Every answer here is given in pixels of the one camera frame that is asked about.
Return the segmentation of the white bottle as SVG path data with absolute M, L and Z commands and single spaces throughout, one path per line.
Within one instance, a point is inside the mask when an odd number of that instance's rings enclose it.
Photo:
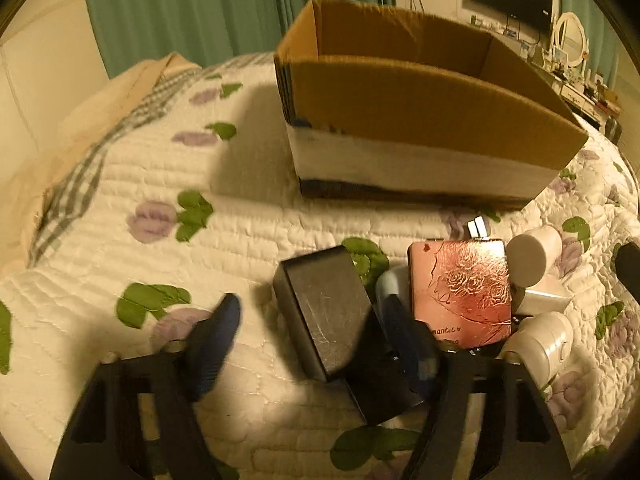
M 570 356 L 573 340 L 573 326 L 563 313 L 544 312 L 521 320 L 499 358 L 523 364 L 536 386 L 542 388 Z

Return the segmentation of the white cylindrical jar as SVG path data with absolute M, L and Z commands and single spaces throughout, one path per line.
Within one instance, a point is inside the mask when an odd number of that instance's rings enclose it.
M 561 235 L 548 224 L 513 237 L 506 244 L 511 283 L 524 288 L 536 285 L 561 252 Z

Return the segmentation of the black rectangular box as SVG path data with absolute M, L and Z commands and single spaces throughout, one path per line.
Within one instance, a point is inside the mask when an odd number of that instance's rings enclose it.
M 272 287 L 306 375 L 318 382 L 340 378 L 371 310 L 347 249 L 340 245 L 281 261 Z

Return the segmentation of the white small container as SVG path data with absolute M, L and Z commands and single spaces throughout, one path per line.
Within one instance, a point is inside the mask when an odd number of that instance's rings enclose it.
M 534 316 L 546 312 L 563 313 L 573 296 L 561 281 L 553 275 L 545 275 L 536 285 L 512 288 L 512 313 Z

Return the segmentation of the white dressing table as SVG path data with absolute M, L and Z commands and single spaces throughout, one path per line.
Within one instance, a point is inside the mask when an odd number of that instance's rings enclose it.
M 620 124 L 618 114 L 597 98 L 596 89 L 589 87 L 582 73 L 576 72 L 567 62 L 544 58 L 538 63 L 530 58 L 528 64 L 550 84 L 574 114 L 585 119 L 600 133 Z

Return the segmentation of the light blue case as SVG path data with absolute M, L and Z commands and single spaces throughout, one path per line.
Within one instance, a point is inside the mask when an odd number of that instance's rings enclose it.
M 411 309 L 410 273 L 408 266 L 393 266 L 383 272 L 375 283 L 376 305 L 382 309 L 389 296 L 397 296 L 406 310 Z

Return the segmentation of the green right curtain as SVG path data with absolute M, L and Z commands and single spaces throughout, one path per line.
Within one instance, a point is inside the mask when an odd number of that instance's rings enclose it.
M 593 0 L 561 0 L 561 10 L 578 16 L 589 40 L 588 67 L 594 74 L 602 75 L 604 83 L 613 89 L 620 50 L 613 27 Z

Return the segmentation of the white oval vanity mirror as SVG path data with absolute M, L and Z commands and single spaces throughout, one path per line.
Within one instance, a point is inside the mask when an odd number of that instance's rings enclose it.
M 564 66 L 575 68 L 588 56 L 588 38 L 582 22 L 573 12 L 563 12 L 552 32 L 551 52 Z

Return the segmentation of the white floral quilt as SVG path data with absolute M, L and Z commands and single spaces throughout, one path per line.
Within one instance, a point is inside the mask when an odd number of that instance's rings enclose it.
M 136 356 L 226 292 L 239 337 L 198 406 L 230 479 L 396 479 L 424 413 L 366 428 L 342 385 L 304 378 L 273 297 L 280 261 L 342 245 L 364 278 L 411 243 L 458 238 L 442 206 L 308 200 L 312 167 L 480 196 L 522 184 L 522 210 L 478 208 L 507 240 L 550 224 L 552 273 L 570 292 L 570 362 L 550 408 L 570 462 L 600 458 L 639 399 L 639 306 L 614 259 L 639 236 L 639 188 L 599 133 L 548 173 L 495 157 L 347 140 L 285 122 L 269 58 L 163 76 L 62 181 L 27 268 L 1 281 L 1 433 L 35 479 L 50 474 L 82 386 L 104 353 Z

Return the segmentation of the brown cardboard box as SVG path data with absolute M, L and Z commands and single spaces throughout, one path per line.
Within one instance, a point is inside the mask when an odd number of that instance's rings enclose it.
M 518 209 L 588 139 L 495 36 L 397 6 L 307 2 L 274 68 L 308 197 Z

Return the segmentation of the beige pillow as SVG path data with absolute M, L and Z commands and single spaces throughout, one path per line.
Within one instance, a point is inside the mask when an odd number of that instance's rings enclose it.
M 121 73 L 94 96 L 75 107 L 53 130 L 54 143 L 23 162 L 1 183 L 1 274 L 27 268 L 30 246 L 53 191 L 122 119 L 149 96 L 163 76 L 197 65 L 178 53 L 144 60 Z

